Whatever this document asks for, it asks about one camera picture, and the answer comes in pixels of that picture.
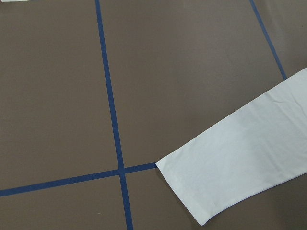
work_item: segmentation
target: cloth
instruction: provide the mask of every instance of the cloth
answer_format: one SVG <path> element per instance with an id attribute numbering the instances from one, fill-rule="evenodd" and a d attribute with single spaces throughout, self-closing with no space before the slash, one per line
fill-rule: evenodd
<path id="1" fill-rule="evenodd" d="M 157 167 L 197 222 L 307 172 L 307 69 L 162 158 Z"/>

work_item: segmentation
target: blue tape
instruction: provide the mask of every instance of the blue tape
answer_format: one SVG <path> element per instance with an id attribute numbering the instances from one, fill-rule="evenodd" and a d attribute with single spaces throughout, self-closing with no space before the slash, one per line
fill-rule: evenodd
<path id="1" fill-rule="evenodd" d="M 61 180 L 56 180 L 56 181 L 50 181 L 50 182 L 45 182 L 45 183 L 32 184 L 32 185 L 27 185 L 27 186 L 22 186 L 22 187 L 17 187 L 17 188 L 4 189 L 4 190 L 0 190 L 0 197 L 10 196 L 10 195 L 19 194 L 19 193 L 32 192 L 36 190 L 58 187 L 58 186 L 63 186 L 63 185 L 68 185 L 68 184 L 75 184 L 79 182 L 91 181 L 91 180 L 96 180 L 96 179 L 101 179 L 101 178 L 116 176 L 116 175 L 119 175 L 118 169 L 110 170 L 106 172 L 93 173 L 89 175 L 76 176 L 76 177 L 71 177 L 71 178 L 66 178 L 66 179 L 61 179 Z"/>
<path id="2" fill-rule="evenodd" d="M 125 172 L 134 173 L 134 172 L 139 172 L 139 171 L 144 171 L 144 170 L 154 169 L 154 168 L 157 168 L 155 163 L 141 164 L 141 165 L 136 165 L 136 166 L 125 168 Z"/>
<path id="3" fill-rule="evenodd" d="M 99 37 L 100 37 L 101 53 L 102 53 L 102 59 L 103 59 L 103 64 L 104 64 L 104 70 L 105 70 L 106 90 L 107 90 L 110 113 L 111 113 L 111 121 L 112 121 L 112 127 L 113 127 L 113 135 L 114 135 L 115 149 L 116 149 L 116 155 L 117 155 L 120 186 L 121 186 L 121 193 L 123 197 L 126 224 L 127 224 L 128 230 L 133 230 L 127 181 L 126 181 L 125 168 L 124 168 L 124 160 L 123 160 L 123 156 L 121 152 L 117 116 L 116 116 L 116 110 L 115 110 L 115 104 L 114 104 L 109 63 L 108 63 L 107 53 L 106 53 L 106 41 L 105 41 L 105 34 L 104 34 L 104 29 L 103 29 L 103 22 L 102 22 L 99 0 L 95 0 L 95 4 L 96 4 L 96 14 L 97 14 Z"/>
<path id="4" fill-rule="evenodd" d="M 262 29 L 262 32 L 263 32 L 263 34 L 264 34 L 264 36 L 265 36 L 265 39 L 267 40 L 267 42 L 268 42 L 268 44 L 269 44 L 269 47 L 270 47 L 270 49 L 271 49 L 271 52 L 272 52 L 273 55 L 274 55 L 274 58 L 275 58 L 275 61 L 276 61 L 277 65 L 278 65 L 279 71 L 280 71 L 280 73 L 282 74 L 283 79 L 286 80 L 286 79 L 287 79 L 286 73 L 284 72 L 282 63 L 281 63 L 280 60 L 279 60 L 279 57 L 278 57 L 278 55 L 277 55 L 277 53 L 276 53 L 276 50 L 275 50 L 275 48 L 274 48 L 274 45 L 273 45 L 273 43 L 272 43 L 272 41 L 271 41 L 271 39 L 270 39 L 270 37 L 269 37 L 269 34 L 268 34 L 268 32 L 267 32 L 267 30 L 266 30 L 266 28 L 265 28 L 265 26 L 264 26 L 264 23 L 263 23 L 262 19 L 261 19 L 261 17 L 260 17 L 260 14 L 259 14 L 259 12 L 258 12 L 258 9 L 257 9 L 257 7 L 256 7 L 256 4 L 255 4 L 254 0 L 249 0 L 249 2 L 250 2 L 250 4 L 251 4 L 251 7 L 252 7 L 253 10 L 254 10 L 254 13 L 255 13 L 255 15 L 256 15 L 256 17 L 257 17 L 257 20 L 258 20 L 258 22 L 259 22 L 259 24 L 260 24 L 260 27 L 261 27 L 261 29 Z"/>

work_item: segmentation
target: blue grid line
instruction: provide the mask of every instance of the blue grid line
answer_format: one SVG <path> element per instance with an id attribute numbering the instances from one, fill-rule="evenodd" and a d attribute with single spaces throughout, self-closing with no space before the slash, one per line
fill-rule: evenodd
<path id="1" fill-rule="evenodd" d="M 136 165 L 136 166 L 125 168 L 125 173 L 139 172 L 139 171 L 154 169 L 154 168 L 157 168 L 155 163 Z M 32 191 L 37 191 L 37 190 L 42 190 L 42 189 L 47 189 L 47 188 L 59 187 L 59 186 L 64 186 L 64 185 L 69 185 L 69 184 L 80 183 L 80 182 L 86 182 L 86 181 L 91 181 L 91 180 L 97 180 L 97 179 L 106 178 L 110 176 L 117 176 L 117 175 L 119 175 L 118 169 L 105 171 L 105 172 L 97 172 L 97 173 L 88 174 L 88 175 L 76 176 L 76 177 L 71 177 L 71 178 L 65 178 L 65 179 L 60 179 L 56 181 L 43 182 L 39 184 L 31 184 L 31 185 L 25 185 L 21 187 L 3 189 L 3 190 L 0 190 L 0 197 L 16 195 L 19 193 L 27 193 L 27 192 L 32 192 Z"/>
<path id="2" fill-rule="evenodd" d="M 260 16 L 259 11 L 258 11 L 258 9 L 257 9 L 257 7 L 256 7 L 256 4 L 255 4 L 254 0 L 249 0 L 249 2 L 250 2 L 250 4 L 251 4 L 251 7 L 252 7 L 253 10 L 254 10 L 254 13 L 255 13 L 255 15 L 256 15 L 256 17 L 257 17 L 257 20 L 258 20 L 258 22 L 259 22 L 259 24 L 260 24 L 260 27 L 261 27 L 261 29 L 262 29 L 262 32 L 263 32 L 263 34 L 264 34 L 264 36 L 265 36 L 265 39 L 267 40 L 267 42 L 268 42 L 268 44 L 269 44 L 269 47 L 270 47 L 270 49 L 271 49 L 271 52 L 273 53 L 273 56 L 274 56 L 275 61 L 276 61 L 277 65 L 278 65 L 279 71 L 280 71 L 280 73 L 282 74 L 283 79 L 286 80 L 286 79 L 287 79 L 286 73 L 285 73 L 285 71 L 284 71 L 284 69 L 283 69 L 282 63 L 281 63 L 280 60 L 279 60 L 279 57 L 278 57 L 278 55 L 277 55 L 277 53 L 276 53 L 276 50 L 275 50 L 274 45 L 273 45 L 273 43 L 272 43 L 272 41 L 271 41 L 271 39 L 270 39 L 270 36 L 269 36 L 269 34 L 268 34 L 268 32 L 267 32 L 265 26 L 264 26 L 264 23 L 263 23 L 263 21 L 262 21 L 262 19 L 261 19 L 261 16 Z"/>
<path id="3" fill-rule="evenodd" d="M 115 110 L 115 104 L 114 104 L 114 96 L 113 96 L 113 90 L 112 90 L 109 63 L 107 59 L 106 41 L 105 41 L 105 34 L 104 34 L 104 29 L 103 29 L 103 21 L 102 21 L 99 0 L 95 0 L 95 4 L 96 4 L 96 14 L 97 14 L 97 23 L 98 23 L 101 53 L 102 53 L 105 78 L 106 78 L 106 90 L 107 90 L 109 108 L 110 108 L 110 113 L 111 113 L 111 121 L 112 121 L 116 156 L 117 156 L 117 162 L 118 162 L 119 180 L 120 180 L 121 193 L 123 197 L 127 230 L 133 230 L 131 208 L 130 208 L 127 181 L 126 181 L 125 168 L 124 168 L 124 160 L 123 160 L 123 156 L 121 152 L 117 116 L 116 116 L 116 110 Z"/>
<path id="4" fill-rule="evenodd" d="M 71 177 L 71 178 L 66 178 L 66 179 L 61 179 L 61 180 L 56 180 L 56 181 L 49 181 L 49 182 L 44 182 L 44 183 L 39 183 L 39 184 L 26 185 L 26 186 L 21 186 L 17 188 L 9 188 L 9 189 L 0 190 L 0 197 L 10 196 L 10 195 L 19 194 L 19 193 L 32 192 L 32 191 L 41 190 L 41 189 L 53 188 L 53 187 L 58 187 L 58 186 L 63 186 L 63 185 L 68 185 L 68 184 L 75 184 L 79 182 L 91 181 L 91 180 L 106 178 L 110 176 L 116 176 L 118 174 L 119 174 L 118 169 L 116 169 L 116 170 L 76 176 L 76 177 Z"/>

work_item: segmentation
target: brown floor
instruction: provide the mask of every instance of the brown floor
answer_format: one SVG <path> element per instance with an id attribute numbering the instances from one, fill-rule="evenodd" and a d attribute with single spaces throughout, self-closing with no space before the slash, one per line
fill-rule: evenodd
<path id="1" fill-rule="evenodd" d="M 283 80 L 249 0 L 100 4 L 125 167 L 157 162 Z M 306 68 L 307 1 L 255 4 L 285 74 Z M 119 165 L 3 195 L 0 230 L 307 230 L 307 175 L 199 226 L 158 169 L 126 174 L 126 223 L 95 0 L 0 3 L 0 41 L 0 195 Z"/>

